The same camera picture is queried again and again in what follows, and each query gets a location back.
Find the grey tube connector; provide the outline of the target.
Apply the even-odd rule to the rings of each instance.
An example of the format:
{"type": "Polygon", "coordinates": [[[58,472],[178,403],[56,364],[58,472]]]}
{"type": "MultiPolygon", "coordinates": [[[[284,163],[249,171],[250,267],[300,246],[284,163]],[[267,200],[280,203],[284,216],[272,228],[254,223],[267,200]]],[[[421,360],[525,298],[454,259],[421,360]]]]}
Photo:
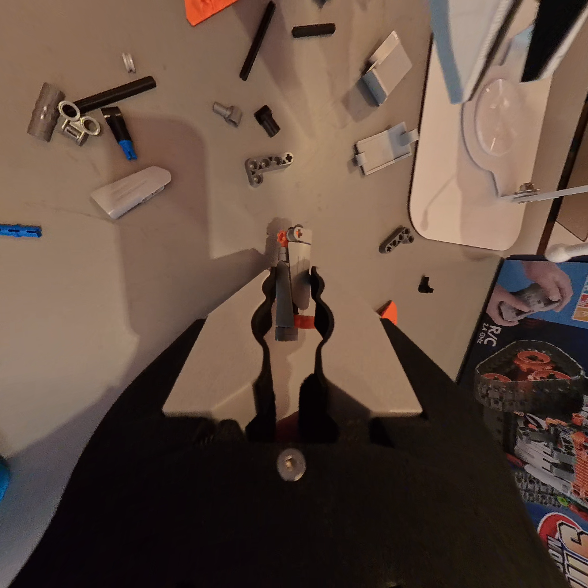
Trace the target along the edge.
{"type": "Polygon", "coordinates": [[[35,102],[27,133],[46,143],[50,142],[60,116],[58,105],[65,94],[55,85],[44,82],[35,102]]]}

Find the dark blue robot kit box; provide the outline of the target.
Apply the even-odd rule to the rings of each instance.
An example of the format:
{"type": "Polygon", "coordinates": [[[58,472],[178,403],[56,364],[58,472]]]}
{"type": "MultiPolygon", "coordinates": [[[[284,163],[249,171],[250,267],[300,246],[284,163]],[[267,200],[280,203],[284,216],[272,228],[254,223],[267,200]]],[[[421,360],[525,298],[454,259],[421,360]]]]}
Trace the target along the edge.
{"type": "Polygon", "coordinates": [[[587,587],[587,257],[498,268],[458,383],[570,587],[587,587]]]}

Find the bluish grey curved panel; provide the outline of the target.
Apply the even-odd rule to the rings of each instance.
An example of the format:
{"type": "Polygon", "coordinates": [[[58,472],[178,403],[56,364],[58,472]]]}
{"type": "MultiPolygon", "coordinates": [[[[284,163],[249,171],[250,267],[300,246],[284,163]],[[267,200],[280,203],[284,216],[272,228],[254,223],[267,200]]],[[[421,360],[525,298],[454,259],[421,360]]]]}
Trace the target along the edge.
{"type": "Polygon", "coordinates": [[[383,105],[411,68],[399,35],[392,31],[369,57],[367,70],[360,79],[371,103],[383,105]]]}

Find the small grey pin connector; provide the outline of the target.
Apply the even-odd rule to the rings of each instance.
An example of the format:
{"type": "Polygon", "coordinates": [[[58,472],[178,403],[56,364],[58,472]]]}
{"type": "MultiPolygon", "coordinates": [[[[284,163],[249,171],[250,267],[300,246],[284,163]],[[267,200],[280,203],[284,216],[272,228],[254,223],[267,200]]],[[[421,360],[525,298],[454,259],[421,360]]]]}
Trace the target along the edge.
{"type": "Polygon", "coordinates": [[[243,113],[239,107],[225,106],[219,102],[214,102],[212,105],[212,110],[232,127],[239,127],[243,116],[243,113]]]}

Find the long black axle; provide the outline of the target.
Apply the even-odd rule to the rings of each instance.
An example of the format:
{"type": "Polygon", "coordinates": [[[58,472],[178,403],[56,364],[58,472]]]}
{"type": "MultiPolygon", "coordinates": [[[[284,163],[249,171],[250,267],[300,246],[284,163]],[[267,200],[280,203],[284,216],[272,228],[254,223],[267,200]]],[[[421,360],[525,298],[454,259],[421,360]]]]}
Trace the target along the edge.
{"type": "Polygon", "coordinates": [[[156,87],[156,80],[151,76],[147,76],[86,98],[78,99],[73,104],[79,109],[81,114],[86,114],[103,107],[109,107],[127,98],[132,98],[151,89],[155,89],[156,87]]]}

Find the white curved panel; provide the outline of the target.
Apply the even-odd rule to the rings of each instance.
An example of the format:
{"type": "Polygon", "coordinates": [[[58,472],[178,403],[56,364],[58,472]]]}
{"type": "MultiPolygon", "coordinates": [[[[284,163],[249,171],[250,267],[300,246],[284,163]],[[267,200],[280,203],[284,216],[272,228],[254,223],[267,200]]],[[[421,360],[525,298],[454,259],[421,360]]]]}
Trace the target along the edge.
{"type": "Polygon", "coordinates": [[[94,190],[90,198],[108,217],[119,219],[162,192],[171,180],[168,170],[150,166],[94,190]]]}

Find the grey cylinder assembly orange connector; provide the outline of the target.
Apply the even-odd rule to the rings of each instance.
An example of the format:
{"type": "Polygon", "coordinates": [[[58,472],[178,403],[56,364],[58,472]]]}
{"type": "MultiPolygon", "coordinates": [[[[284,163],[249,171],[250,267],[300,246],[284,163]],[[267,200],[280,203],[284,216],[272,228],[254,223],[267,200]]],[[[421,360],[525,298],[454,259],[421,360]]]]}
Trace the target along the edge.
{"type": "Polygon", "coordinates": [[[276,327],[277,342],[295,342],[300,328],[313,328],[309,315],[300,315],[292,302],[288,248],[281,248],[276,264],[276,327]]]}

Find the grey cross connector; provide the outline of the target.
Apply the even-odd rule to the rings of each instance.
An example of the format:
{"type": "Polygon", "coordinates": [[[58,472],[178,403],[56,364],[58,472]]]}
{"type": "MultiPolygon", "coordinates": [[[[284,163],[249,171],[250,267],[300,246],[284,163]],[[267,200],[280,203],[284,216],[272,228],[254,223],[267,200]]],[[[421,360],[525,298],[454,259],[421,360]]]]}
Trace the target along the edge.
{"type": "Polygon", "coordinates": [[[89,137],[100,135],[99,122],[91,116],[82,115],[74,103],[61,100],[57,108],[59,117],[56,128],[78,146],[83,146],[89,137]]]}

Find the short black axle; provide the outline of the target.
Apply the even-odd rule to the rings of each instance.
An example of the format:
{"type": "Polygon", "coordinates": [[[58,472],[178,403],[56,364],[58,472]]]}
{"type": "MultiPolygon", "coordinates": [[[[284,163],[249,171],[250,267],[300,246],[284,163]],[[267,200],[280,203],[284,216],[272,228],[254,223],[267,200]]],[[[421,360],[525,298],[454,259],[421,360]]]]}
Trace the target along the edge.
{"type": "Polygon", "coordinates": [[[336,31],[335,23],[297,25],[292,28],[294,39],[332,36],[336,31]]]}

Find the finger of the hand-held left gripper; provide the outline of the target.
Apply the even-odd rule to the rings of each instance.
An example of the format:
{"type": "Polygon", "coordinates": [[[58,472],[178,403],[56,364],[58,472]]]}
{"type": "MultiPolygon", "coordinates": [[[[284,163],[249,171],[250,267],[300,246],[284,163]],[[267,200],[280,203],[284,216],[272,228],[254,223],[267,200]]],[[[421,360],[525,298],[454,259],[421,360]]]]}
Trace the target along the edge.
{"type": "Polygon", "coordinates": [[[515,12],[514,1],[429,1],[430,25],[450,103],[467,102],[515,12]]]}
{"type": "Polygon", "coordinates": [[[553,75],[587,19],[587,1],[539,1],[521,82],[553,75]]]}

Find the grey curved ribbed panel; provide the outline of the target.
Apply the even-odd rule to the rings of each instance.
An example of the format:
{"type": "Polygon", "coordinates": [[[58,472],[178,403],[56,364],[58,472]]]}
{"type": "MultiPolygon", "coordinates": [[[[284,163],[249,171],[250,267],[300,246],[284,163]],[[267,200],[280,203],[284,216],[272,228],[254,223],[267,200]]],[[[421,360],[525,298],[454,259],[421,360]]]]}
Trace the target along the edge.
{"type": "Polygon", "coordinates": [[[290,241],[288,259],[292,302],[299,311],[306,311],[311,299],[311,245],[290,241]]]}

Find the light grey hinged panel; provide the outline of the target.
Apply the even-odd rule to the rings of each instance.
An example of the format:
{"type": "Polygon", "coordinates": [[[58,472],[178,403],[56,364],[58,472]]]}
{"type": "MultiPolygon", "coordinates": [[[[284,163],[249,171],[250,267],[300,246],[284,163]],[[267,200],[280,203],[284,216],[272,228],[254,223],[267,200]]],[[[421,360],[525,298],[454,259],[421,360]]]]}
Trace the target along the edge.
{"type": "Polygon", "coordinates": [[[411,157],[418,140],[418,130],[407,130],[405,122],[401,122],[355,143],[354,161],[367,176],[411,157]]]}

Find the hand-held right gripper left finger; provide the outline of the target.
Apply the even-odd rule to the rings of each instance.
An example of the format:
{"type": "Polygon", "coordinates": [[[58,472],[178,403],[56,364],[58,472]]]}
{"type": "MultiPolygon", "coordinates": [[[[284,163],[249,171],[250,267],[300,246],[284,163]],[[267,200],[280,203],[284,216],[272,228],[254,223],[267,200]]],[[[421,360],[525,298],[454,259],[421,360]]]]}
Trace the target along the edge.
{"type": "Polygon", "coordinates": [[[169,394],[163,413],[248,424],[256,415],[254,381],[263,350],[254,338],[252,317],[266,300],[269,270],[214,309],[202,327],[169,394]]]}

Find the medium black axle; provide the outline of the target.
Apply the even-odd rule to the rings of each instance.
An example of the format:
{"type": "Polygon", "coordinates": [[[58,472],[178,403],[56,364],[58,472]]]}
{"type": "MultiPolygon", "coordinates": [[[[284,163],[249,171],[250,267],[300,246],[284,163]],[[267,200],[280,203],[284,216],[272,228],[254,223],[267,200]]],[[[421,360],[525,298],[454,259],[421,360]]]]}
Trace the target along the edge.
{"type": "Polygon", "coordinates": [[[275,2],[269,1],[266,8],[265,8],[265,11],[262,15],[259,26],[254,34],[254,38],[253,38],[251,46],[247,52],[244,63],[243,63],[241,70],[239,72],[239,78],[243,81],[248,80],[248,77],[251,74],[252,67],[253,67],[254,62],[259,54],[259,51],[261,49],[262,43],[265,39],[265,36],[268,32],[269,25],[273,19],[275,9],[276,9],[275,2]]]}

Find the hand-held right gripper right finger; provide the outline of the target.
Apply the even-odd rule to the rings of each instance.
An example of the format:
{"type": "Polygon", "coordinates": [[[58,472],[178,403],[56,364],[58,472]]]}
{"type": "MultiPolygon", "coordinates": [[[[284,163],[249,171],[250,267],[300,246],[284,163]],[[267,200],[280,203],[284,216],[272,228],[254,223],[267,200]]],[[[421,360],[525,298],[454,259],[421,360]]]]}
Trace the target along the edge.
{"type": "Polygon", "coordinates": [[[315,327],[322,340],[315,372],[334,419],[413,417],[422,407],[380,316],[325,269],[311,270],[315,327]]]}

